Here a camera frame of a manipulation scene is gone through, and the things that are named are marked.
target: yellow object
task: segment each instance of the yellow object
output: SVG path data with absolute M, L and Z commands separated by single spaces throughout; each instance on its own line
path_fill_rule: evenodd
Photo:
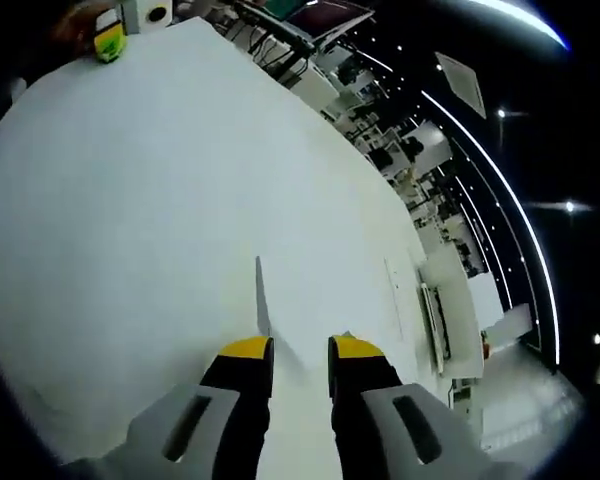
M 108 10 L 96 20 L 96 33 L 93 38 L 98 60 L 109 63 L 120 56 L 127 45 L 122 22 L 115 10 Z
M 233 342 L 222 350 L 219 355 L 237 358 L 263 359 L 269 337 L 251 337 Z
M 355 337 L 334 335 L 338 347 L 338 358 L 384 357 L 384 353 L 374 344 Z

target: computer monitor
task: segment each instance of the computer monitor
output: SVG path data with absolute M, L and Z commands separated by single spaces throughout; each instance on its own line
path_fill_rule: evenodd
M 378 170 L 384 170 L 393 165 L 391 154 L 384 148 L 374 148 L 367 155 L 369 156 L 371 163 L 373 163 Z
M 305 6 L 307 0 L 268 0 L 264 9 L 279 20 L 286 20 Z
M 345 0 L 310 0 L 287 22 L 326 45 L 373 14 L 368 8 Z

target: white table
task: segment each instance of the white table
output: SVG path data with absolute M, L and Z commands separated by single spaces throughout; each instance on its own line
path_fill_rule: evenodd
M 117 445 L 256 334 L 258 255 L 299 359 L 276 356 L 259 477 L 337 478 L 329 335 L 375 342 L 404 381 L 437 388 L 424 252 L 373 166 L 202 20 L 64 66 L 0 123 L 0 364 L 61 458 Z
M 447 243 L 428 255 L 420 270 L 428 287 L 438 290 L 451 357 L 444 365 L 447 378 L 482 378 L 484 357 L 476 305 L 460 254 Z

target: led light strip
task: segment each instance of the led light strip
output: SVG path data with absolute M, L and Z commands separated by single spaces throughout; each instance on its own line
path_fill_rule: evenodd
M 460 145 L 455 138 L 452 138 L 452 140 L 453 140 L 453 143 L 456 144 L 456 147 L 458 147 L 460 149 L 460 151 L 464 154 L 464 156 L 467 158 L 467 160 L 469 162 L 471 162 L 469 160 L 469 156 L 467 155 L 467 152 L 465 152 L 464 148 L 462 148 L 462 145 Z M 482 182 L 484 183 L 485 187 L 487 187 L 487 189 L 491 193 L 491 196 L 493 197 L 493 199 L 496 202 L 496 207 L 500 208 L 500 202 L 498 202 L 498 196 L 495 194 L 495 192 L 491 188 L 491 185 L 489 185 L 489 182 L 487 182 L 487 179 L 484 178 L 484 175 L 482 174 L 480 169 L 474 163 L 471 163 L 471 166 L 475 169 L 476 173 L 482 179 Z M 513 226 L 511 225 L 511 221 L 509 221 L 509 216 L 507 215 L 507 212 L 502 209 L 500 210 L 500 213 L 502 214 L 502 218 L 504 219 L 505 223 L 509 227 L 509 231 L 511 232 L 511 238 L 513 238 L 513 241 L 516 243 L 516 247 L 518 248 L 518 253 L 522 257 L 523 256 L 522 247 L 520 246 L 520 241 L 518 240 L 518 237 L 515 234 Z M 536 300 L 536 290 L 535 290 L 535 288 L 533 288 L 533 281 L 531 280 L 531 274 L 529 273 L 529 264 L 527 262 L 522 262 L 522 265 L 524 267 L 524 273 L 527 276 L 527 281 L 529 282 L 529 292 L 531 293 L 531 300 L 533 301 L 533 311 L 534 311 L 533 318 L 535 318 L 535 323 L 537 326 L 538 318 L 540 318 L 540 314 L 538 313 L 538 301 Z M 542 334 L 540 332 L 540 329 L 537 329 L 537 333 L 538 333 L 538 346 L 540 348 L 532 345 L 531 343 L 527 343 L 527 346 L 532 347 L 532 348 L 536 349 L 537 351 L 542 351 Z
M 483 5 L 488 8 L 492 8 L 494 10 L 499 11 L 500 13 L 504 13 L 505 15 L 509 15 L 516 20 L 525 23 L 531 28 L 535 28 L 541 33 L 544 33 L 548 37 L 550 37 L 555 42 L 562 45 L 565 50 L 569 50 L 569 46 L 567 43 L 560 38 L 560 35 L 556 33 L 556 31 L 543 22 L 540 18 L 532 15 L 531 13 L 523 10 L 522 8 L 512 5 L 510 3 L 504 2 L 502 0 L 467 0 L 472 3 L 477 3 L 479 5 Z
M 460 208 L 462 209 L 462 213 L 464 213 L 464 218 L 467 219 L 467 223 L 469 224 L 469 227 L 471 227 L 471 231 L 473 232 L 473 237 L 476 239 L 476 243 L 480 247 L 480 251 L 482 252 L 482 258 L 484 258 L 484 263 L 487 264 L 487 270 L 489 270 L 491 272 L 492 271 L 491 266 L 489 265 L 489 260 L 487 260 L 487 255 L 484 253 L 484 248 L 482 248 L 482 243 L 480 243 L 480 238 L 478 237 L 478 232 L 476 232 L 476 227 L 473 226 L 471 217 L 469 216 L 467 211 L 464 209 L 464 205 L 462 205 L 461 203 L 460 203 Z
M 549 301 L 551 302 L 551 313 L 553 315 L 553 333 L 555 336 L 555 345 L 556 345 L 555 361 L 556 361 L 556 365 L 560 365 L 560 331 L 558 330 L 558 309 L 556 307 L 555 295 L 553 294 L 553 285 L 551 283 L 551 277 L 549 276 L 549 268 L 547 267 L 547 261 L 544 258 L 544 254 L 542 253 L 542 248 L 540 248 L 540 242 L 538 242 L 538 237 L 536 236 L 536 233 L 533 231 L 531 222 L 529 221 L 527 214 L 525 213 L 524 209 L 522 208 L 522 205 L 520 204 L 520 200 L 518 200 L 518 197 L 516 197 L 516 194 L 513 193 L 513 189 L 511 188 L 511 185 L 509 185 L 509 182 L 507 182 L 506 178 L 504 178 L 504 175 L 502 174 L 502 172 L 500 171 L 500 169 L 498 168 L 496 163 L 489 156 L 489 154 L 482 147 L 482 145 L 480 145 L 478 143 L 478 141 L 473 137 L 473 135 L 471 135 L 471 133 L 469 133 L 469 130 L 467 130 L 464 127 L 464 125 L 462 125 L 453 115 L 451 115 L 447 111 L 446 108 L 444 108 L 434 98 L 432 98 L 431 95 L 429 95 L 424 90 L 422 90 L 421 93 L 427 100 L 429 100 L 433 105 L 435 105 L 438 108 L 438 110 L 440 110 L 447 117 L 449 117 L 449 119 L 460 130 L 462 130 L 462 133 L 464 133 L 466 135 L 466 137 L 471 141 L 471 143 L 473 143 L 473 145 L 478 149 L 478 151 L 482 154 L 482 156 L 485 158 L 485 160 L 489 163 L 491 168 L 493 168 L 496 175 L 498 175 L 498 178 L 500 178 L 500 180 L 502 181 L 505 189 L 507 190 L 507 192 L 509 192 L 511 199 L 513 200 L 513 203 L 515 204 L 516 208 L 520 212 L 520 216 L 522 217 L 522 220 L 524 221 L 524 224 L 527 227 L 527 230 L 529 231 L 529 235 L 531 236 L 531 240 L 533 241 L 533 246 L 535 247 L 536 253 L 538 254 L 538 258 L 540 259 L 540 265 L 542 266 L 542 272 L 544 274 L 545 281 L 547 282 L 547 290 L 549 292 Z
M 381 67 L 386 68 L 387 70 L 389 70 L 391 73 L 393 73 L 393 69 L 391 67 L 386 66 L 384 63 L 382 63 L 380 60 L 377 60 L 375 58 L 373 58 L 371 55 L 369 55 L 368 53 L 364 53 L 362 50 L 357 50 L 356 52 L 358 52 L 360 55 L 362 55 L 363 57 L 367 57 L 369 60 L 371 60 L 372 62 L 376 62 L 378 65 L 380 65 Z
M 491 250 L 493 251 L 493 256 L 496 257 L 496 262 L 498 264 L 498 268 L 500 269 L 500 275 L 502 275 L 502 282 L 504 283 L 504 290 L 505 290 L 505 292 L 507 292 L 507 300 L 509 300 L 509 308 L 513 308 L 513 302 L 511 301 L 511 294 L 509 293 L 509 286 L 507 285 L 507 277 L 505 277 L 505 275 L 504 275 L 504 269 L 502 268 L 502 264 L 500 263 L 500 258 L 498 257 L 498 252 L 496 252 L 496 247 L 493 245 L 493 242 L 491 241 L 491 237 L 489 236 L 487 227 L 485 226 L 484 222 L 482 221 L 482 217 L 480 216 L 480 213 L 478 213 L 476 204 L 473 203 L 473 200 L 469 196 L 467 189 L 464 188 L 464 185 L 462 184 L 460 179 L 458 177 L 456 177 L 456 180 L 460 184 L 460 188 L 462 188 L 462 191 L 464 192 L 464 194 L 467 196 L 469 203 L 473 207 L 473 211 L 476 212 L 476 217 L 478 217 L 478 221 L 480 222 L 480 226 L 482 227 L 484 236 L 487 237 L 487 241 L 489 242 L 489 245 L 491 245 Z

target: cable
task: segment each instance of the cable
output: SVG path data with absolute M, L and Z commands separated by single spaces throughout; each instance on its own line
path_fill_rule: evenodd
M 276 48 L 276 43 L 277 43 L 277 41 L 274 39 L 274 40 L 273 40 L 273 42 L 272 42 L 272 44 L 273 44 L 273 45 L 271 45 L 271 47 L 269 48 L 269 50 L 267 50 L 265 53 L 263 53 L 263 54 L 260 56 L 260 60 L 259 60 L 259 61 L 257 61 L 256 63 L 258 63 L 258 64 L 259 64 L 259 62 L 262 62 L 263 60 L 266 60 L 266 59 L 267 59 L 267 55 L 269 55 L 269 54 L 271 53 L 271 51 L 272 51 L 274 48 Z
M 451 387 L 449 388 L 449 391 L 447 392 L 447 403 L 449 404 L 449 408 L 451 410 L 453 410 L 453 404 L 451 403 L 451 390 L 453 390 L 453 381 L 451 381 Z
M 244 27 L 246 27 L 246 26 L 247 26 L 247 24 L 246 24 L 246 23 L 244 23 L 244 22 L 242 22 L 242 26 L 241 26 L 241 27 L 238 29 L 238 31 L 237 31 L 236 33 L 234 33 L 233 37 L 231 37 L 231 41 L 232 41 L 232 42 L 233 42 L 233 41 L 236 39 L 236 37 L 237 37 L 238 35 L 240 35 L 240 32 L 242 32 L 242 30 L 244 30 Z
M 279 62 L 280 60 L 282 60 L 282 58 L 286 57 L 290 53 L 293 53 L 293 51 L 289 50 L 288 52 L 284 52 L 282 55 L 277 56 L 276 58 L 274 58 L 273 60 L 271 60 L 269 63 L 266 63 L 265 65 L 263 65 L 262 68 L 266 69 L 267 67 L 273 65 L 274 63 Z
M 287 85 L 289 85 L 291 83 L 292 80 L 300 79 L 300 77 L 302 77 L 302 74 L 304 72 L 307 71 L 307 69 L 309 68 L 309 59 L 305 59 L 304 61 L 304 66 L 300 69 L 300 71 L 298 73 L 293 74 L 291 77 L 289 77 L 284 83 L 283 86 L 286 87 Z
M 264 49 L 265 43 L 267 43 L 267 41 L 269 40 L 269 34 L 268 33 L 263 33 L 262 35 L 263 36 L 260 37 L 260 39 L 258 39 L 258 42 L 260 42 L 260 45 L 258 45 L 258 48 L 256 48 L 256 50 L 253 52 L 253 61 L 254 62 L 256 62 L 256 56 L 259 55 L 262 52 L 262 50 Z
M 251 30 L 251 33 L 249 34 L 249 51 L 251 51 L 251 49 L 253 48 L 253 35 L 258 31 L 257 27 L 253 27 L 253 30 Z

